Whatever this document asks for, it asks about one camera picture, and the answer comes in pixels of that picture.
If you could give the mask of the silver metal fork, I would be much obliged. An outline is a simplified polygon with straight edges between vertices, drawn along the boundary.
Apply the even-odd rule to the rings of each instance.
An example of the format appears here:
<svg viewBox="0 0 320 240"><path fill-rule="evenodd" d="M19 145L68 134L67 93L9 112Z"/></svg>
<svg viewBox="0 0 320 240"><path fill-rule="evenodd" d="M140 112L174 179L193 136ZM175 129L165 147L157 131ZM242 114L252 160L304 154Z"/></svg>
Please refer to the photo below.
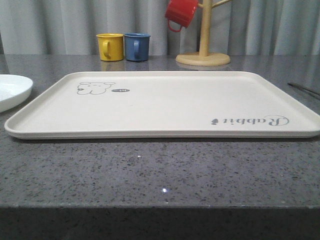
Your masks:
<svg viewBox="0 0 320 240"><path fill-rule="evenodd" d="M294 88L297 88L297 89L300 89L300 90L304 90L304 91L308 91L314 95L317 95L317 96L320 96L320 93L318 91L315 91L309 87L306 87L306 86L303 86L303 85L300 85L300 84L297 84L297 83L293 83L293 82L288 82L287 83L289 86L291 87L294 87Z"/></svg>

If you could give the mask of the white round plate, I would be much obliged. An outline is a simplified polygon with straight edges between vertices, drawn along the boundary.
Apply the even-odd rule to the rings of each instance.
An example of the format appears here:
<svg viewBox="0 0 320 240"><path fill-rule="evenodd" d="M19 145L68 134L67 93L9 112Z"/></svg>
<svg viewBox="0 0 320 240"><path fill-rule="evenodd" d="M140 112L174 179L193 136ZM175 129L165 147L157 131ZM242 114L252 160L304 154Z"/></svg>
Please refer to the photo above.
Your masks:
<svg viewBox="0 0 320 240"><path fill-rule="evenodd" d="M7 111L22 102L31 94L33 81L25 76L0 75L0 112Z"/></svg>

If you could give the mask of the red enamel mug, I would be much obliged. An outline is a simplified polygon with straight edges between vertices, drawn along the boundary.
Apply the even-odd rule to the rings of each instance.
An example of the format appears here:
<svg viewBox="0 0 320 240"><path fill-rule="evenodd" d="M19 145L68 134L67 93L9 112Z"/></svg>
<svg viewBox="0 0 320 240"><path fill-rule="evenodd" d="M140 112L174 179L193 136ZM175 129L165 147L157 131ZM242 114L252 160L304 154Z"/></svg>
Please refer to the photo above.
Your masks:
<svg viewBox="0 0 320 240"><path fill-rule="evenodd" d="M198 0L170 0L165 12L168 28L175 33L182 30L182 27L187 28L197 10ZM170 22L180 25L179 29L173 29Z"/></svg>

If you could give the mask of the yellow enamel mug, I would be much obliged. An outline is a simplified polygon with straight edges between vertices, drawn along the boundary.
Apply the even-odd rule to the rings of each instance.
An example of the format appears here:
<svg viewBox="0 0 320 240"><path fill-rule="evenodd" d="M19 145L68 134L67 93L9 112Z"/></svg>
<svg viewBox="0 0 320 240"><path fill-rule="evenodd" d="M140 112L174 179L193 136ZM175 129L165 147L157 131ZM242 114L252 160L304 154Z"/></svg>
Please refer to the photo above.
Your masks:
<svg viewBox="0 0 320 240"><path fill-rule="evenodd" d="M101 33L96 35L99 56L102 61L116 62L124 59L124 35L121 33Z"/></svg>

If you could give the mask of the wooden mug tree stand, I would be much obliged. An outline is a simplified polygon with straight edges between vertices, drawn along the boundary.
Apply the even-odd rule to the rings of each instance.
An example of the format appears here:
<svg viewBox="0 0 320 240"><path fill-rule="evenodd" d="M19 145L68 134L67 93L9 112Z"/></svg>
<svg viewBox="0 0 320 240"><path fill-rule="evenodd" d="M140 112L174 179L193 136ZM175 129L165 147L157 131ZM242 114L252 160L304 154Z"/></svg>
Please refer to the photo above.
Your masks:
<svg viewBox="0 0 320 240"><path fill-rule="evenodd" d="M229 0L220 0L217 3L203 0L198 4L202 8L199 51L178 54L175 58L178 63L192 66L221 66L231 62L227 54L209 52L212 9L228 2Z"/></svg>

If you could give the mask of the grey pleated curtain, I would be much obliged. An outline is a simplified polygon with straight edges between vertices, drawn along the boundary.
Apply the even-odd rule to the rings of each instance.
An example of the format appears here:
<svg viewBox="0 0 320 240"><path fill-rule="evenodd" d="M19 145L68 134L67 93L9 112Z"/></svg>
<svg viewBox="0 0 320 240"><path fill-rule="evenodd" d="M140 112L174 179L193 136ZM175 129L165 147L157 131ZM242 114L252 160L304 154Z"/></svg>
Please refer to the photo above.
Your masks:
<svg viewBox="0 0 320 240"><path fill-rule="evenodd" d="M3 54L95 55L97 34L148 33L151 55L199 49L202 11L172 32L165 0L3 0ZM317 0L233 0L212 10L209 49L236 55L318 55Z"/></svg>

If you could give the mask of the blue enamel mug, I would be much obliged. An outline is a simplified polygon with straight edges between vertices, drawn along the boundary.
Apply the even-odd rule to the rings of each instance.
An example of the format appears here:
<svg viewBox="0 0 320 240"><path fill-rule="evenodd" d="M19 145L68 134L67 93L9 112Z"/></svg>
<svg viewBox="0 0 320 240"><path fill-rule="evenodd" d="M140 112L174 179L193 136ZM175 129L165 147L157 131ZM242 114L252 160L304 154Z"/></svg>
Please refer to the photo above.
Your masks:
<svg viewBox="0 0 320 240"><path fill-rule="evenodd" d="M144 62L149 59L150 35L147 33L125 33L124 50L128 61Z"/></svg>

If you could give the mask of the cream rectangular serving tray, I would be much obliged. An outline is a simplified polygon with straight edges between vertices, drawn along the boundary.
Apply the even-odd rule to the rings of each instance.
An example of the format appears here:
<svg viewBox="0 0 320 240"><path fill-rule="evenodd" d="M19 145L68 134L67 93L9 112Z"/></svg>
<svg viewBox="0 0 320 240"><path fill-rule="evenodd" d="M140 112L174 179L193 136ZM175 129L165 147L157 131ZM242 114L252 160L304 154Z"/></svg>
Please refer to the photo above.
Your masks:
<svg viewBox="0 0 320 240"><path fill-rule="evenodd" d="M310 138L320 117L244 71L68 74L5 122L19 139Z"/></svg>

